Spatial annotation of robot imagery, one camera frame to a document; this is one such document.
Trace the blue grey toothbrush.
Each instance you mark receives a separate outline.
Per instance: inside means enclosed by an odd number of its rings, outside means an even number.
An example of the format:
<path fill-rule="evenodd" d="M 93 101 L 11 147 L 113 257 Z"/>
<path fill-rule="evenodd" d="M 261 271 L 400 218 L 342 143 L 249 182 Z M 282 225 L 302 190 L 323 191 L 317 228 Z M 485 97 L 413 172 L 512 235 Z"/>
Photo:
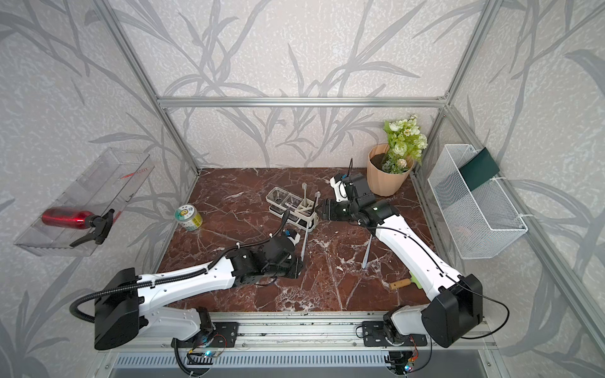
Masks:
<path fill-rule="evenodd" d="M 366 245 L 366 251 L 362 260 L 362 269 L 367 269 L 368 266 L 368 261 L 369 261 L 369 257 L 370 257 L 370 249 L 372 247 L 372 240 L 373 240 L 373 236 L 370 235 L 370 239 Z"/>

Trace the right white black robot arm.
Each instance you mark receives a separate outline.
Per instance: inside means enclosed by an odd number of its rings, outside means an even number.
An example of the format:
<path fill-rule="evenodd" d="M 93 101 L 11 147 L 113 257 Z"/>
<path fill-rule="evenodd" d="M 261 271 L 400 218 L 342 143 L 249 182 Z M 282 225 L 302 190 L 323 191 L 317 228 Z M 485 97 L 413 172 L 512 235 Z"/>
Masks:
<path fill-rule="evenodd" d="M 463 276 L 433 252 L 395 206 L 377 199 L 361 173 L 339 173 L 329 183 L 335 197 L 316 207 L 319 217 L 368 230 L 405 264 L 429 300 L 427 305 L 403 306 L 386 313 L 386 340 L 398 347 L 413 336 L 424 335 L 448 348 L 457 340 L 469 339 L 468 333 L 484 320 L 488 300 L 480 280 L 473 274 Z"/>

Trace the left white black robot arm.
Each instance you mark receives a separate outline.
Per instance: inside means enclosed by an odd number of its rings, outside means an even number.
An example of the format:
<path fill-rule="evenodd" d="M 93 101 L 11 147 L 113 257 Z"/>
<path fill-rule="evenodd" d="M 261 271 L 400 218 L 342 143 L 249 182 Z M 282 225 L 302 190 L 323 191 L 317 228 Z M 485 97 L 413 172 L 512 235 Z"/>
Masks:
<path fill-rule="evenodd" d="M 102 291 L 76 299 L 69 312 L 95 326 L 94 347 L 111 350 L 137 337 L 170 338 L 175 347 L 213 343 L 217 329 L 208 310 L 179 310 L 172 305 L 211 291 L 257 285 L 265 278 L 296 279 L 303 270 L 296 254 L 300 236 L 282 231 L 262 242 L 235 246 L 199 266 L 172 272 L 117 273 Z"/>

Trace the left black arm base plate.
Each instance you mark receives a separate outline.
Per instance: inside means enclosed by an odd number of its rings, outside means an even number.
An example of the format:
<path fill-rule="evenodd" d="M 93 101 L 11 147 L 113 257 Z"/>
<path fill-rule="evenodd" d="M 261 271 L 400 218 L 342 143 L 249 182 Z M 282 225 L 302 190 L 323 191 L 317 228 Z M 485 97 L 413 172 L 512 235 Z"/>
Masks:
<path fill-rule="evenodd" d="M 177 348 L 234 348 L 238 336 L 238 322 L 206 324 L 188 340 L 173 339 L 171 347 Z"/>

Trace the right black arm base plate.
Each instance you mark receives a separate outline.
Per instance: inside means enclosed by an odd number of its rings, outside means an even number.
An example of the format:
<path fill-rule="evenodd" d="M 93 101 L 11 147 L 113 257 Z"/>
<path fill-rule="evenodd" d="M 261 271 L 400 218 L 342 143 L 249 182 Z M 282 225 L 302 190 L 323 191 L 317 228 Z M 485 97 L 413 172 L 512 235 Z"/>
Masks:
<path fill-rule="evenodd" d="M 402 335 L 394 325 L 386 324 L 384 321 L 364 321 L 362 323 L 362 338 L 365 347 L 426 347 L 428 345 L 426 335 Z"/>

